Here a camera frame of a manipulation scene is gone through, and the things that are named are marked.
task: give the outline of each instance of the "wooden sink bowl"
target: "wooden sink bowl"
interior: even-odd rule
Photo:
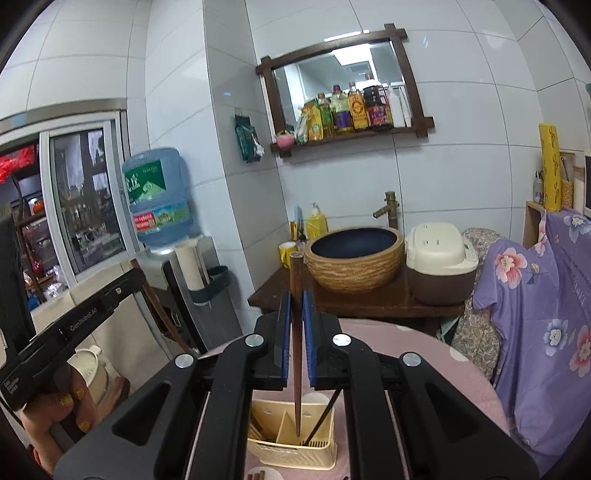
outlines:
[[[402,234],[389,227],[345,228],[310,241],[306,265],[323,287],[362,293],[390,280],[404,257]]]

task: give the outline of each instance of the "soap dispenser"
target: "soap dispenser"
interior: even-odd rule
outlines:
[[[323,213],[320,213],[320,209],[316,203],[312,204],[312,215],[306,220],[306,231],[308,233],[308,239],[324,235],[329,231],[326,217]]]

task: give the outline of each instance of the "blue gripper pad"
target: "blue gripper pad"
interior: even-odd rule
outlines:
[[[302,303],[302,318],[304,321],[304,336],[306,339],[306,361],[308,364],[308,380],[310,386],[316,386],[316,349],[314,348],[314,334],[312,328],[312,313],[308,291],[304,290],[304,301]]]
[[[290,368],[290,332],[291,332],[291,295],[289,292],[284,296],[287,298],[287,305],[283,314],[285,315],[285,323],[283,326],[283,343],[281,345],[282,361],[281,361],[281,380],[284,386],[287,386],[287,376]]]

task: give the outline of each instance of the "pink bowl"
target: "pink bowl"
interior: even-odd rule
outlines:
[[[294,143],[296,143],[296,139],[292,134],[277,135],[277,146],[279,148],[289,148]]]

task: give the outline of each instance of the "yellow mug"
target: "yellow mug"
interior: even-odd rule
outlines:
[[[297,245],[295,242],[285,242],[279,245],[279,258],[285,268],[290,267],[290,253],[297,252]]]

